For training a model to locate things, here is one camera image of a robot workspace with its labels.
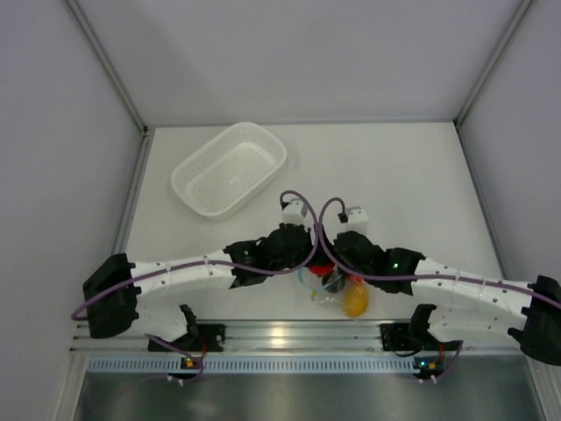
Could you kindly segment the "dark fake food piece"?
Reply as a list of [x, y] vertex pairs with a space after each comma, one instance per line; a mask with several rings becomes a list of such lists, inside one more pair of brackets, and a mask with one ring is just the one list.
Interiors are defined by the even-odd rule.
[[330, 294], [341, 292], [346, 286], [346, 276], [333, 272], [322, 277], [322, 289]]

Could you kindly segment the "red fake tomato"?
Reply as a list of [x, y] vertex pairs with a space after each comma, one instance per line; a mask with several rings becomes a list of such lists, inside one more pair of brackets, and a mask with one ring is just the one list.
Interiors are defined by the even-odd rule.
[[326, 275], [329, 275], [333, 272], [334, 269], [334, 264], [333, 263], [329, 263], [329, 264], [325, 264], [325, 265], [311, 265], [311, 266], [307, 266], [307, 270], [313, 274], [314, 276], [317, 277], [323, 277]]

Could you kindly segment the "clear zip top bag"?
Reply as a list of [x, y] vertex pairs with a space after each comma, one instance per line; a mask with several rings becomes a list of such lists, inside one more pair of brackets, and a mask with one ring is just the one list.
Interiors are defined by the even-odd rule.
[[334, 270], [327, 275], [314, 275], [307, 268], [300, 269], [299, 282], [310, 289], [310, 301], [350, 319], [366, 314], [370, 304], [369, 288], [357, 276]]

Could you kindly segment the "orange fake food piece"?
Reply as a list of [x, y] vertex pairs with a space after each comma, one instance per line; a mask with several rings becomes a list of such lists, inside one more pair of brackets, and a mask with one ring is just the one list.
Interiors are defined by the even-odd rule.
[[358, 318], [369, 305], [368, 288], [363, 283], [353, 283], [347, 287], [343, 297], [343, 313], [349, 318]]

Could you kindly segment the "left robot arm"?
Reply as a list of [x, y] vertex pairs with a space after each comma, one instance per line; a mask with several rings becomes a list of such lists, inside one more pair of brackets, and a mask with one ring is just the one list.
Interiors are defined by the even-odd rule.
[[109, 339], [137, 332], [188, 350], [198, 339], [191, 294], [261, 284], [307, 266], [316, 250], [308, 228], [280, 224], [266, 237], [198, 258], [133, 262], [126, 253], [113, 254], [82, 285], [89, 335]]

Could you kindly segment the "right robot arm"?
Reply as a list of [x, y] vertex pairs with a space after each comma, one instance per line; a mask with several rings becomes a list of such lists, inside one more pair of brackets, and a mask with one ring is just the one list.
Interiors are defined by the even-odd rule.
[[404, 248], [382, 249], [365, 235], [343, 232], [333, 249], [337, 265], [388, 294], [417, 306], [408, 335], [418, 347], [435, 342], [513, 346], [544, 364], [560, 363], [560, 284], [469, 274]]

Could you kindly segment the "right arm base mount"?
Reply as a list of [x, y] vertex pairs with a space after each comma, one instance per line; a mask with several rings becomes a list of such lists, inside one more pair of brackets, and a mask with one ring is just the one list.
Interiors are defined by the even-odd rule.
[[414, 332], [408, 323], [380, 325], [382, 349], [389, 352], [413, 353], [438, 351], [439, 342], [427, 332]]

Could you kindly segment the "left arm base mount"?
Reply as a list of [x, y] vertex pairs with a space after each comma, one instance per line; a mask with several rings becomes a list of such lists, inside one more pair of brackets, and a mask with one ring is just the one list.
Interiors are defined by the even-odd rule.
[[148, 332], [150, 352], [221, 353], [226, 325], [222, 323], [180, 323], [161, 332]]

